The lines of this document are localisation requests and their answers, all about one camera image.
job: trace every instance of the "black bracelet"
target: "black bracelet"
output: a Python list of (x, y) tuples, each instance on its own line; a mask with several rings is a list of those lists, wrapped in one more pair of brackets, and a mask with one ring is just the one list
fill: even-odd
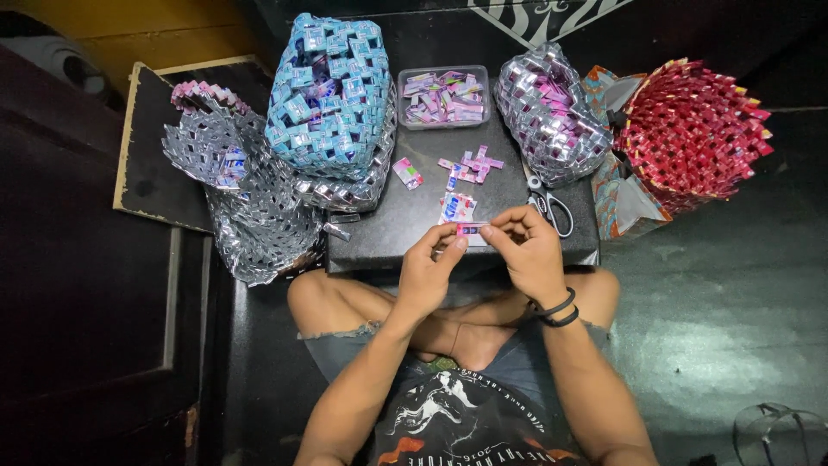
[(573, 323), (578, 318), (578, 306), (573, 305), (572, 307), (575, 308), (575, 311), (561, 320), (554, 320), (549, 316), (537, 316), (537, 318), (541, 319), (541, 322), (545, 323), (549, 327), (564, 327), (565, 325)]
[(535, 301), (535, 315), (537, 315), (538, 317), (552, 315), (558, 311), (562, 311), (564, 308), (566, 308), (566, 306), (572, 304), (572, 301), (575, 300), (575, 291), (568, 286), (566, 287), (566, 291), (570, 292), (570, 297), (567, 298), (566, 301), (564, 301), (563, 303), (560, 303), (551, 309), (543, 309), (541, 308), (541, 306), (538, 305), (537, 301)]

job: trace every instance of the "gray floor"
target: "gray floor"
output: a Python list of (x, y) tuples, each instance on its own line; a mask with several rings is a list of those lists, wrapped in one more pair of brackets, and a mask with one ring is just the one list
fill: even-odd
[[(828, 418), (828, 113), (777, 114), (777, 153), (729, 202), (603, 246), (623, 297), (608, 359), (662, 464), (737, 464), (736, 414), (764, 401)], [(224, 410), (226, 464), (288, 464), (325, 388), (285, 285), (237, 288)]]

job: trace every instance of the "yellow wall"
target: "yellow wall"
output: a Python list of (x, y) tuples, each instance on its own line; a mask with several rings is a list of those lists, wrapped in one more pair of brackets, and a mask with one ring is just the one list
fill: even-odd
[(160, 69), (257, 51), (233, 0), (12, 0), (2, 5), (77, 41), (122, 95), (136, 61)]

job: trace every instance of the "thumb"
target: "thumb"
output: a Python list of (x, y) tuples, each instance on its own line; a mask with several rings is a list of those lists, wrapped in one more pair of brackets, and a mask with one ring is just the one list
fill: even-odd
[(437, 260), (437, 267), (443, 269), (446, 275), (450, 274), (455, 265), (463, 258), (463, 253), (468, 246), (468, 239), (462, 236), (457, 237), (440, 255)]
[(500, 255), (508, 262), (519, 251), (520, 246), (516, 245), (512, 238), (496, 226), (486, 225), (480, 229), (480, 235), (487, 243), (494, 246)]

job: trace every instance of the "plastic container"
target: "plastic container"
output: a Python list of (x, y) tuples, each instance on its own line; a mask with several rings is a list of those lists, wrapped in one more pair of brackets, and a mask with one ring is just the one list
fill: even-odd
[[(408, 78), (422, 75), (423, 73), (435, 73), (440, 76), (447, 71), (459, 71), (461, 73), (471, 73), (474, 78), (483, 85), (483, 90), (480, 91), (480, 96), (483, 97), (483, 120), (481, 121), (448, 121), (445, 123), (428, 124), (428, 123), (408, 123), (406, 121), (406, 109), (411, 104), (411, 98), (402, 96), (402, 89), (408, 82)], [(491, 100), (489, 89), (489, 73), (484, 66), (467, 65), (467, 66), (442, 66), (439, 68), (416, 68), (410, 70), (402, 70), (397, 75), (397, 112), (399, 112), (399, 122), (408, 129), (444, 129), (444, 128), (472, 128), (480, 126), (489, 121), (491, 109), (489, 108), (489, 101)]]

